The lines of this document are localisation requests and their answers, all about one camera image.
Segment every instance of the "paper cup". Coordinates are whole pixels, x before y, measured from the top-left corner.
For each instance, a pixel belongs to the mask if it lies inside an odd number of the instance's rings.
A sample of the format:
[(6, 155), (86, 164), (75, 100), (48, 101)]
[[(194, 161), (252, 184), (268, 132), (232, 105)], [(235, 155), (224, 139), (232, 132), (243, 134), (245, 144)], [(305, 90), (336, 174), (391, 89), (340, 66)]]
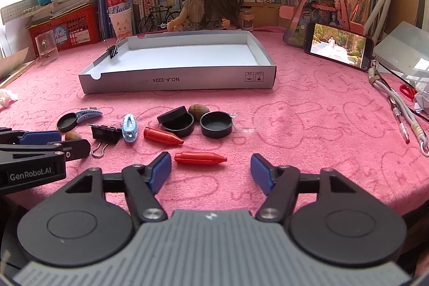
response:
[(116, 38), (123, 39), (132, 35), (131, 9), (109, 14)]

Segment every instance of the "pink towel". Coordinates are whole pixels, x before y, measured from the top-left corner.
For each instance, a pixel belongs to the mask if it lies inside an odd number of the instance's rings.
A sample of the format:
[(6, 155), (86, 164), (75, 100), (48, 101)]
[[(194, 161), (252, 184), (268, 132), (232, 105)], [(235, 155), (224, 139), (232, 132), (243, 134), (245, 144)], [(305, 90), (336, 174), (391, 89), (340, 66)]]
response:
[[(46, 67), (37, 64), (8, 86), (20, 100), (3, 109), (2, 126), (30, 131), (53, 130), (65, 113), (95, 106), (104, 112), (99, 123), (120, 126), (126, 113), (143, 127), (157, 127), (156, 117), (169, 109), (196, 103), (211, 110), (246, 111), (263, 118), (263, 130), (251, 137), (233, 132), (220, 140), (207, 139), (195, 128), (183, 146), (165, 147), (143, 139), (109, 146), (101, 159), (89, 156), (67, 163), (67, 179), (10, 195), (32, 207), (68, 180), (91, 166), (104, 173), (148, 164), (160, 152), (179, 150), (215, 152), (228, 162), (212, 168), (177, 165), (157, 195), (168, 213), (174, 209), (258, 209), (264, 195), (253, 181), (250, 156), (260, 153), (274, 165), (293, 165), (318, 173), (332, 167), (375, 197), (404, 214), (429, 198), (428, 159), (413, 135), (406, 145), (385, 96), (375, 90), (365, 73), (289, 47), (281, 33), (255, 36), (278, 67), (272, 90), (188, 90), (84, 95), (78, 74), (102, 54), (103, 43), (61, 52)], [(390, 78), (389, 82), (398, 87)], [(89, 126), (76, 128), (96, 146)], [(108, 195), (126, 207), (122, 194)], [(297, 206), (313, 201), (302, 195)]]

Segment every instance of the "scissors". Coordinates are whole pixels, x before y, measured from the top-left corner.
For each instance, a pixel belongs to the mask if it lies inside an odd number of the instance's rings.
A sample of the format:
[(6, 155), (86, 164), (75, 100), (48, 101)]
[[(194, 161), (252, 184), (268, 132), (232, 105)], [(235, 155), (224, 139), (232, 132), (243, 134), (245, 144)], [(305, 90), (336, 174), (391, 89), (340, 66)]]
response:
[(407, 84), (402, 84), (400, 86), (400, 92), (411, 101), (414, 101), (414, 96), (418, 93), (416, 89)]

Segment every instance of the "tissue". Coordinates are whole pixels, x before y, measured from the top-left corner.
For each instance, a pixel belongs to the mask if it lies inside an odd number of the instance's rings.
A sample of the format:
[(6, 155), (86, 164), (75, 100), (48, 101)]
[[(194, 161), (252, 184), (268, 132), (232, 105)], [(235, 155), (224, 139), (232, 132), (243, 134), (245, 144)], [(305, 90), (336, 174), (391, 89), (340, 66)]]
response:
[(18, 95), (8, 89), (0, 89), (0, 106), (8, 107), (10, 104), (18, 101)]

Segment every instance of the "bicycle model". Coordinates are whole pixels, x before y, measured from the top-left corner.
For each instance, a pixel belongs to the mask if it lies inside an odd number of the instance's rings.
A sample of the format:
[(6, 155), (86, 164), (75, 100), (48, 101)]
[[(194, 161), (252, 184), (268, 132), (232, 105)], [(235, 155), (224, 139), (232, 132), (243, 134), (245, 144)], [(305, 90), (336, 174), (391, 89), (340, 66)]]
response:
[[(175, 18), (177, 18), (180, 14), (180, 10), (171, 10), (171, 5), (168, 6), (154, 6), (149, 9), (149, 15), (144, 17), (139, 24), (139, 33), (147, 33), (152, 31), (158, 31), (161, 29), (167, 28), (167, 23)], [(154, 16), (154, 13), (159, 14), (159, 18), (161, 19), (161, 22), (157, 19), (156, 16)]]

